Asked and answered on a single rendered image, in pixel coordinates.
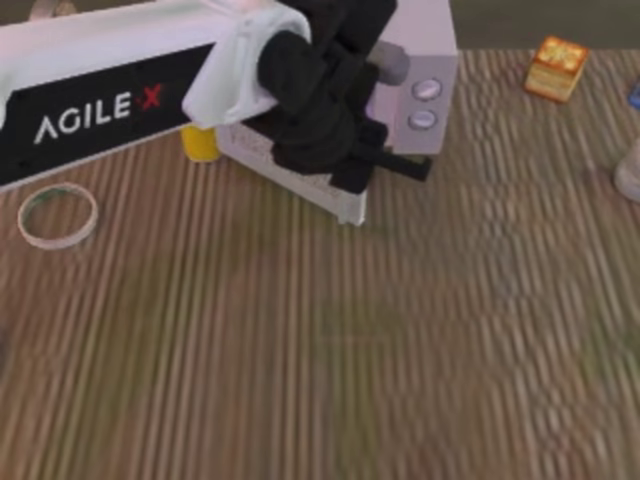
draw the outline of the small orange cube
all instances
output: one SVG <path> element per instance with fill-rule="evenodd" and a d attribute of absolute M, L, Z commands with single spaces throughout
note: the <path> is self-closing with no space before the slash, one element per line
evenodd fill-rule
<path fill-rule="evenodd" d="M 529 67 L 524 89 L 555 102 L 565 103 L 582 76 L 589 49 L 547 37 Z"/>

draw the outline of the white round object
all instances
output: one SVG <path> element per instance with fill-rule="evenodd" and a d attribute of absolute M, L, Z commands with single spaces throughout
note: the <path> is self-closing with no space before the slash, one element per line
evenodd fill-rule
<path fill-rule="evenodd" d="M 71 235 L 62 238 L 46 239 L 36 237 L 29 233 L 26 223 L 29 214 L 34 207 L 49 199 L 52 195 L 61 193 L 69 193 L 84 198 L 91 205 L 91 214 L 86 223 L 80 229 Z M 33 193 L 22 203 L 18 211 L 18 229 L 24 239 L 34 247 L 42 250 L 61 250 L 80 243 L 93 233 L 98 223 L 98 203 L 95 197 L 86 189 L 75 183 L 61 183 L 51 187 L 45 187 Z"/>
<path fill-rule="evenodd" d="M 438 116 L 431 110 L 420 110 L 409 117 L 409 127 L 413 130 L 429 130 L 438 122 Z"/>
<path fill-rule="evenodd" d="M 442 83 L 435 78 L 423 80 L 413 84 L 411 93 L 416 100 L 427 102 L 440 96 L 442 93 Z"/>

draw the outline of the roll of tape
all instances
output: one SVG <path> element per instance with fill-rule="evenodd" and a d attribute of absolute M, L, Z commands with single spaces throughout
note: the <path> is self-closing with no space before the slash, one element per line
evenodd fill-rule
<path fill-rule="evenodd" d="M 61 194 L 72 194 L 84 198 L 91 205 L 91 213 L 85 224 L 71 235 L 61 238 L 47 239 L 40 238 L 29 232 L 27 221 L 31 211 L 41 203 L 47 201 L 52 196 Z M 22 203 L 18 211 L 18 229 L 24 239 L 34 247 L 42 250 L 62 250 L 73 245 L 77 245 L 93 233 L 98 224 L 98 203 L 95 197 L 86 188 L 75 183 L 61 183 L 43 188 L 33 193 Z"/>

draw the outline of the gray knob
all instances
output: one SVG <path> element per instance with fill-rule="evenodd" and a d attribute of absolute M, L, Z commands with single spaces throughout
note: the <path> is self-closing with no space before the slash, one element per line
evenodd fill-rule
<path fill-rule="evenodd" d="M 420 110 L 409 117 L 409 127 L 413 130 L 429 130 L 438 121 L 438 116 L 431 110 Z"/>
<path fill-rule="evenodd" d="M 411 93 L 413 93 L 413 97 L 416 100 L 427 102 L 429 100 L 433 100 L 442 93 L 442 84 L 435 78 L 423 80 L 413 84 Z"/>

